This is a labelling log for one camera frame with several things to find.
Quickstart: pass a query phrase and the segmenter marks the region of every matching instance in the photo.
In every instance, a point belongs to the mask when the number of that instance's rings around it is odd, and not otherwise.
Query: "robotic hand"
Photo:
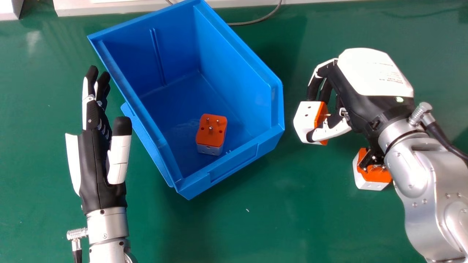
[[[332,90],[336,112],[329,114]],[[316,67],[294,128],[309,144],[364,134],[369,147],[353,162],[356,186],[381,190],[389,172],[413,247],[427,262],[468,262],[468,156],[450,144],[431,110],[426,102],[415,107],[412,86],[386,53],[347,49]]]
[[[91,66],[83,82],[83,131],[65,134],[73,189],[81,198],[88,227],[70,230],[75,263],[82,262],[80,239],[89,239],[91,263],[135,263],[130,254],[125,200],[132,123],[117,117],[113,129],[105,114],[110,91],[109,73],[99,79]]]

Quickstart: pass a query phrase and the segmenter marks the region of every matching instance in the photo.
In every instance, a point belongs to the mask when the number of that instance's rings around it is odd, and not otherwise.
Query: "green table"
[[[318,63],[346,48],[370,47],[391,55],[417,102],[432,103],[450,139],[467,151],[468,7],[462,3],[290,5],[265,22],[236,27],[283,81],[286,131],[274,152],[191,201],[166,185],[134,136],[127,200],[139,261],[423,262],[408,242],[393,187],[373,192],[354,185],[351,160],[366,146],[362,136],[303,145],[292,119]],[[219,13],[244,21],[270,9]],[[86,221],[64,133],[80,132],[84,73],[90,64],[103,69],[86,35],[136,16],[57,18],[51,0],[31,0],[20,21],[0,22],[0,262],[73,261],[65,234]],[[124,102],[113,88],[110,119],[121,115]]]

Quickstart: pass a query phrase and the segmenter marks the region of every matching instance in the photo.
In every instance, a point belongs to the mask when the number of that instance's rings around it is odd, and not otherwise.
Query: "orange and white plug adapter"
[[[196,137],[198,152],[215,156],[221,155],[226,137],[226,127],[226,117],[203,114]]]
[[[357,188],[361,190],[381,191],[392,181],[392,176],[390,172],[381,165],[369,165],[367,171],[359,167],[359,163],[366,153],[367,150],[361,148],[352,161],[354,182]]]

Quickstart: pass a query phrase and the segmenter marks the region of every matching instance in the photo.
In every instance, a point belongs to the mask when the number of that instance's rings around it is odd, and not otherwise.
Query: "blue bin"
[[[273,150],[285,129],[279,78],[202,0],[88,36],[124,114],[170,187],[186,199]],[[227,117],[223,154],[197,152],[202,114]]]

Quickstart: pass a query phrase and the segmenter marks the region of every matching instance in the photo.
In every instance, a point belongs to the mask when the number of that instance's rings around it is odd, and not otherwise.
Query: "bin floor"
[[[183,178],[253,139],[215,87],[199,72],[157,88],[140,99],[166,138]],[[195,136],[204,113],[227,118],[226,139],[220,156],[197,152]]]

